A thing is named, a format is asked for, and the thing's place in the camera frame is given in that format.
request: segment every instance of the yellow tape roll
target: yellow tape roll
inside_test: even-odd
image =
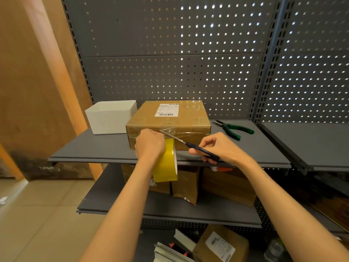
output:
[[[174,139],[165,139],[165,150],[153,168],[155,182],[177,181],[177,158]]]

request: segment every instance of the tile floor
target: tile floor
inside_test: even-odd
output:
[[[104,219],[75,212],[93,183],[0,179],[0,261],[77,261]]]

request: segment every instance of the hand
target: hand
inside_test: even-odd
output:
[[[155,162],[165,149],[164,135],[146,128],[141,130],[134,147],[138,160],[145,158]]]
[[[252,159],[222,132],[204,137],[199,146],[218,155],[224,162],[230,163],[234,166],[239,166],[244,161]],[[190,148],[189,153],[196,155],[204,154],[203,152],[200,152],[194,148]],[[212,164],[217,163],[216,161],[208,159],[205,156],[202,157],[202,160],[204,162],[208,161]]]

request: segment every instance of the white shipping label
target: white shipping label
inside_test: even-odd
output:
[[[210,235],[205,244],[223,262],[228,262],[235,252],[235,248],[216,234],[216,232]]]
[[[178,117],[179,104],[160,104],[155,117]]]
[[[154,181],[154,178],[151,178],[151,182],[150,182],[149,185],[150,185],[150,186],[156,186],[156,183],[155,183],[155,181]]]

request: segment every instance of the green pliers handle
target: green pliers handle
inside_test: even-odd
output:
[[[241,139],[241,136],[232,132],[231,130],[239,130],[239,131],[247,132],[248,134],[254,133],[254,130],[252,130],[250,128],[243,127],[243,126],[239,126],[239,125],[224,124],[222,126],[222,128],[224,129],[224,131],[226,132],[226,134],[229,137],[232,137],[233,139],[235,139],[237,141],[239,141]]]

